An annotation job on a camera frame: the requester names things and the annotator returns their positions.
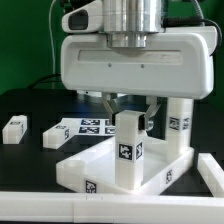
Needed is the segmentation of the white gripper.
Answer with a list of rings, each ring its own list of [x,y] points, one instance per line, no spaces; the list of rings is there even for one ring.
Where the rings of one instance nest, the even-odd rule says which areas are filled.
[[[66,88],[108,92],[102,103],[111,125],[119,112],[117,95],[146,97],[148,109],[139,129],[153,129],[158,98],[202,99],[213,90],[214,28],[168,28],[150,35],[144,48],[109,48],[104,34],[71,35],[61,48],[61,77]]]

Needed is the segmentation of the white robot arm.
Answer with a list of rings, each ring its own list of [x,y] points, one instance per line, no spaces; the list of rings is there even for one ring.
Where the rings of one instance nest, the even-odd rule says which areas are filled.
[[[202,99],[213,89],[216,28],[167,18],[163,0],[92,0],[65,14],[62,28],[70,90]]]

